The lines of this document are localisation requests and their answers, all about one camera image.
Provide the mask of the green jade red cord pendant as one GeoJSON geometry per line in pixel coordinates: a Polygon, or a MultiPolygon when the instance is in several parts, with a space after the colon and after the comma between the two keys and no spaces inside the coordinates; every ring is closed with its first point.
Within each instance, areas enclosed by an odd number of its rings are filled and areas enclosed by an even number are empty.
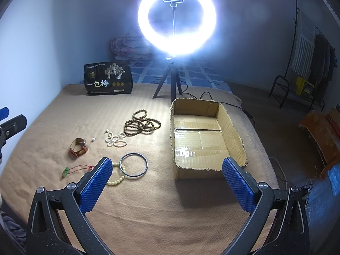
{"type": "Polygon", "coordinates": [[[62,172],[62,178],[67,177],[69,174],[75,173],[77,171],[85,170],[85,171],[91,171],[94,168],[92,165],[77,165],[73,167],[65,167],[63,172],[62,172]]]}

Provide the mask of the brown strap wristwatch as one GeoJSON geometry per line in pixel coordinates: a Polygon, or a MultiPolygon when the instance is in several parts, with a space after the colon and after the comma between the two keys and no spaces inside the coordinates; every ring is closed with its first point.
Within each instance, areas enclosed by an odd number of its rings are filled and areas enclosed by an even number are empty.
{"type": "Polygon", "coordinates": [[[81,155],[84,155],[88,151],[88,146],[86,140],[80,137],[75,138],[69,148],[69,153],[78,158],[81,155]]]}

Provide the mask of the dark blue bangle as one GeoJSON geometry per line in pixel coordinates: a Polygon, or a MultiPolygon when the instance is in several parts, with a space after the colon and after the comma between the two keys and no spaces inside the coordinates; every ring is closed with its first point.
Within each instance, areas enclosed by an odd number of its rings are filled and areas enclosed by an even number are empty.
{"type": "Polygon", "coordinates": [[[140,153],[127,153],[119,161],[119,169],[128,179],[140,179],[148,168],[147,158],[140,153]]]}

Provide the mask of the open cardboard box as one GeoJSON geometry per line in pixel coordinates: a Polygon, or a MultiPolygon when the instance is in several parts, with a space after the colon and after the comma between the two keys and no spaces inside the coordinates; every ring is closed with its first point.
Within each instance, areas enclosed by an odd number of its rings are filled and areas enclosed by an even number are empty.
{"type": "Polygon", "coordinates": [[[177,98],[170,112],[174,179],[221,179],[227,157],[242,168],[248,165],[243,140],[223,104],[177,98]]]}

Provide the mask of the orange cloth covered stool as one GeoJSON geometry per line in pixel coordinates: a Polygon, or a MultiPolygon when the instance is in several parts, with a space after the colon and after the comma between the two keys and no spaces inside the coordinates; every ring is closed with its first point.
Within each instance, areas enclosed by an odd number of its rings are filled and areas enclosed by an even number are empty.
{"type": "Polygon", "coordinates": [[[339,135],[326,118],[326,115],[315,110],[309,111],[298,127],[306,130],[317,144],[319,154],[324,163],[324,168],[320,173],[320,179],[323,180],[327,172],[339,163],[339,135]]]}

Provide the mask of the black printed gift bag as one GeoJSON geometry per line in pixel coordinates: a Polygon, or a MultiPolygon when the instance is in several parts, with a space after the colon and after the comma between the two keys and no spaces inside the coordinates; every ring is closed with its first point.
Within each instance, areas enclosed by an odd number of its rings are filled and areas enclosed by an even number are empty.
{"type": "Polygon", "coordinates": [[[130,61],[99,62],[84,66],[84,85],[89,95],[131,94],[130,61]]]}

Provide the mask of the blue patterned bed sheet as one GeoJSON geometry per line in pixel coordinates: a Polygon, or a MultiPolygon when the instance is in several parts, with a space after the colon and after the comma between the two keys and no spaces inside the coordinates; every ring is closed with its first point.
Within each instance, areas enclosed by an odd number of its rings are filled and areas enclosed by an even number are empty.
{"type": "MultiPolygon", "coordinates": [[[[223,90],[231,93],[229,85],[213,70],[204,59],[188,58],[178,63],[180,81],[182,85],[205,87],[223,90]]],[[[133,86],[137,83],[159,84],[163,73],[167,69],[167,60],[139,59],[130,61],[133,86]]]]}

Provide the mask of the black tripod stand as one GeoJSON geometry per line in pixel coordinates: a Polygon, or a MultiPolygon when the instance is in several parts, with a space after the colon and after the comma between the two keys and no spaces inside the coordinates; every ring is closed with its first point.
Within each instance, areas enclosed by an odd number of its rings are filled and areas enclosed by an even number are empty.
{"type": "Polygon", "coordinates": [[[177,64],[177,59],[174,57],[167,57],[167,69],[163,73],[163,76],[161,77],[161,80],[157,86],[157,89],[155,93],[153,94],[153,98],[157,98],[163,84],[165,83],[165,80],[168,76],[171,78],[171,102],[173,102],[176,99],[176,91],[178,90],[179,94],[182,96],[183,91],[181,88],[181,81],[180,81],[180,75],[179,75],[179,68],[177,64]]]}

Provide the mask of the black clothes rack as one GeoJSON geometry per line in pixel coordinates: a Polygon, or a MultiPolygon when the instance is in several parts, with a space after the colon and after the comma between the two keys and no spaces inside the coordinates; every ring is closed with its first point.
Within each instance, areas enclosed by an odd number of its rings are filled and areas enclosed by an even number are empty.
{"type": "Polygon", "coordinates": [[[329,82],[337,68],[335,48],[322,31],[299,8],[295,0],[295,22],[293,42],[283,75],[273,81],[269,97],[285,106],[309,111],[325,108],[324,97],[329,82]]]}

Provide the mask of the rolled floral quilt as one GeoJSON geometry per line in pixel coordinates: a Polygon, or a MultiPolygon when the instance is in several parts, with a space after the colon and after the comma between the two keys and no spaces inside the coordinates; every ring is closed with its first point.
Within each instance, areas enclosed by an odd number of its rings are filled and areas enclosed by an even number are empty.
{"type": "Polygon", "coordinates": [[[153,58],[153,46],[139,33],[126,33],[111,40],[111,51],[119,58],[136,61],[153,58]]]}

